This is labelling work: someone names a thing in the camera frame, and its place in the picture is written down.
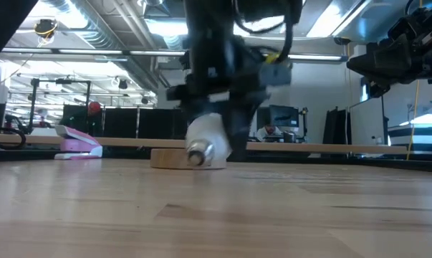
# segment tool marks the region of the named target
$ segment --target red helmet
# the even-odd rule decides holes
[[[91,102],[88,104],[88,112],[95,114],[101,111],[101,104],[98,102]]]

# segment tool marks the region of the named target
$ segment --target window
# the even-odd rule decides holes
[[[368,100],[367,85],[362,85],[362,95],[360,96],[360,101],[364,102],[366,100]]]
[[[432,124],[432,114],[422,115],[420,117],[417,117],[411,121],[413,124]]]

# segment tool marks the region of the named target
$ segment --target wooden table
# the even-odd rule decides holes
[[[129,138],[96,138],[103,146],[151,147],[151,148],[184,148],[184,140],[129,139]],[[19,143],[18,135],[0,134],[0,143]],[[58,145],[61,137],[27,135],[27,143]],[[251,151],[291,151],[308,153],[371,153],[371,154],[406,154],[403,146],[371,146],[341,144],[296,144],[296,143],[248,143]]]
[[[0,257],[432,257],[432,173],[0,163]]]

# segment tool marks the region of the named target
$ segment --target black cable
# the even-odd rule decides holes
[[[286,22],[286,39],[284,40],[284,46],[282,47],[281,54],[276,59],[276,63],[283,62],[289,57],[290,49],[292,48],[292,40],[294,39],[293,23],[291,18],[291,6],[287,4],[286,14],[284,15],[284,21]]]
[[[407,5],[405,6],[405,15],[408,16],[408,13],[410,12],[410,6],[413,3],[413,0],[408,0]]]
[[[254,31],[250,28],[247,28],[246,26],[244,26],[243,21],[241,20],[241,17],[239,16],[239,9],[238,9],[238,0],[232,0],[231,1],[231,5],[233,7],[233,15],[234,15],[234,19],[235,19],[235,23],[236,25],[238,25],[238,27],[242,30],[244,30],[245,32],[248,32],[250,34],[265,34],[271,31],[274,31],[275,29],[280,28],[283,24],[284,21],[281,21],[280,23],[270,27],[270,28],[266,28],[266,29],[260,29],[258,31]]]
[[[22,149],[24,144],[27,142],[27,137],[20,130],[16,130],[13,128],[0,128],[0,131],[15,133],[18,136],[20,136],[20,138],[21,138],[21,142],[18,145],[5,146],[5,145],[0,144],[0,149],[6,150],[6,151],[19,150],[19,149]]]

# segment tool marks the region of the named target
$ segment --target yellow wire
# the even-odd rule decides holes
[[[423,0],[419,1],[419,8],[423,7]],[[410,135],[410,143],[408,144],[408,152],[407,152],[407,161],[410,160],[410,154],[411,154],[411,146],[413,145],[413,136],[415,135],[415,118],[416,118],[416,110],[418,108],[418,96],[419,96],[419,80],[416,84],[416,96],[415,96],[415,110],[413,111],[413,120],[411,123],[411,135]]]
[[[36,27],[37,27],[37,24],[34,25],[34,32],[36,32]],[[36,34],[38,34],[38,35],[46,35],[46,34],[50,34],[50,33],[52,33],[55,29],[57,29],[57,27],[58,27],[58,23],[56,23],[55,26],[54,26],[52,29],[50,29],[49,31],[46,31],[46,32],[36,32]]]

